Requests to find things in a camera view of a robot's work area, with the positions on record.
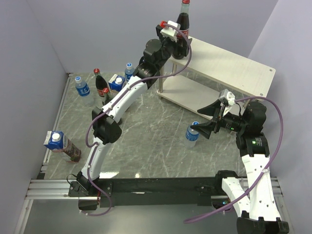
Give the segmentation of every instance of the wall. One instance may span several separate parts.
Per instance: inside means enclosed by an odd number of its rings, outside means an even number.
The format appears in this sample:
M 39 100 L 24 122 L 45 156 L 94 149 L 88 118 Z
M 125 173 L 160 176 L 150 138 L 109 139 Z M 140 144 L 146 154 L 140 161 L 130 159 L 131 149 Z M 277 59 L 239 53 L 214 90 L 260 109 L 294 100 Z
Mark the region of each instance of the wall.
M 0 226 L 14 231 L 66 73 L 25 0 L 0 1 Z
M 285 131 L 271 170 L 278 177 L 297 234 L 311 233 L 311 9 L 311 0 L 280 0 L 249 56 L 276 68 L 268 97 L 280 107 Z M 273 152 L 278 117 L 269 105 L 267 114 L 265 133 Z
M 176 20 L 181 0 L 28 0 L 67 72 L 122 71 L 137 65 L 162 20 Z M 248 56 L 277 0 L 197 0 L 190 34 Z

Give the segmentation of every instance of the wooden shelf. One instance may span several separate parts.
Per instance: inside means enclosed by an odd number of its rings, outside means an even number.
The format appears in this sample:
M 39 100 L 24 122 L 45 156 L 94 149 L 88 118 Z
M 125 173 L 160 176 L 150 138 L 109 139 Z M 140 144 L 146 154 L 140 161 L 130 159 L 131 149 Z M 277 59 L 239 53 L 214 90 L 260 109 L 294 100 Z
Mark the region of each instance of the wooden shelf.
M 163 92 L 157 94 L 206 119 L 211 117 L 199 114 L 197 110 L 214 103 L 219 97 L 218 91 L 180 75 L 168 77 L 163 83 Z M 238 115 L 239 106 L 235 105 L 230 112 Z
M 193 38 L 191 46 L 193 55 L 187 70 L 194 71 L 248 96 L 267 96 L 275 74 L 274 68 L 196 38 Z M 181 60 L 176 60 L 173 57 L 169 59 L 178 65 L 185 65 L 187 60 L 188 57 Z

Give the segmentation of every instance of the shelf board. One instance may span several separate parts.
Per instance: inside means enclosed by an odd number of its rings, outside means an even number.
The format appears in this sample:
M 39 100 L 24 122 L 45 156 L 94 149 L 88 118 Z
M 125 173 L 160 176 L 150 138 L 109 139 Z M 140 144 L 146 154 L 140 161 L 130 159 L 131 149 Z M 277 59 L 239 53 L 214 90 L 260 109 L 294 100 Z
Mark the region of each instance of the shelf board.
M 275 74 L 274 68 L 196 38 L 193 38 L 191 47 L 193 54 L 188 70 L 248 96 L 267 96 Z M 188 57 L 181 60 L 173 57 L 169 59 L 182 66 L 187 60 Z
M 197 110 L 214 103 L 219 97 L 218 91 L 180 75 L 168 77 L 163 83 L 163 92 L 157 94 L 206 119 L 212 117 L 199 114 Z M 235 105 L 230 112 L 238 115 L 239 106 Z

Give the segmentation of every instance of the gray marble surface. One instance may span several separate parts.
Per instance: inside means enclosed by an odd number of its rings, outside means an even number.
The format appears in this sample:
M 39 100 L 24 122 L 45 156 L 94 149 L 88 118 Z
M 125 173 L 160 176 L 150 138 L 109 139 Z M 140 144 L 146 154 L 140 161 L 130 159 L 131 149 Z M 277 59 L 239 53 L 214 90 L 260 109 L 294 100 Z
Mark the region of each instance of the gray marble surface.
M 109 80 L 113 73 L 102 74 Z M 224 86 L 193 73 L 184 73 L 215 90 Z M 75 76 L 81 76 L 90 86 L 96 99 L 93 107 L 83 105 L 75 89 Z M 196 146 L 183 146 L 185 131 L 193 121 L 207 120 L 156 95 L 157 83 L 139 97 L 122 117 L 122 135 L 106 156 L 101 171 L 106 177 L 191 177 L 214 176 L 218 170 L 234 170 L 239 176 L 246 172 L 235 143 L 235 135 L 220 130 L 209 140 L 200 136 Z M 82 150 L 79 163 L 67 163 L 52 153 L 45 179 L 65 179 L 77 174 L 86 163 L 90 149 L 84 143 L 91 122 L 91 111 L 102 107 L 96 93 L 92 73 L 73 74 L 60 114 L 58 130 L 63 131 Z

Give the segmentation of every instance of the water bottle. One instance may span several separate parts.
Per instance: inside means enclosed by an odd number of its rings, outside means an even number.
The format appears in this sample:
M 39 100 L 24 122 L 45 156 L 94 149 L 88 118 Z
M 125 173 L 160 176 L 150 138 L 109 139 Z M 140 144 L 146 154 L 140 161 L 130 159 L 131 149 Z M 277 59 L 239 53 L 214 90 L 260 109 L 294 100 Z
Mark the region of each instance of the water bottle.
M 199 124 L 197 121 L 193 122 L 191 125 Z M 185 138 L 184 138 L 184 146 L 186 148 L 193 148 L 196 144 L 196 141 L 199 137 L 199 133 L 191 128 L 189 125 L 187 127 Z
M 132 67 L 132 63 L 127 63 L 127 67 L 125 70 L 125 78 L 126 78 L 126 82 L 128 83 L 131 76 L 133 75 L 133 72 L 135 72 L 134 67 Z
M 94 98 L 90 93 L 89 86 L 87 83 L 81 79 L 81 77 L 76 77 L 76 89 L 78 94 L 82 97 L 82 101 L 86 106 L 92 106 L 94 104 Z

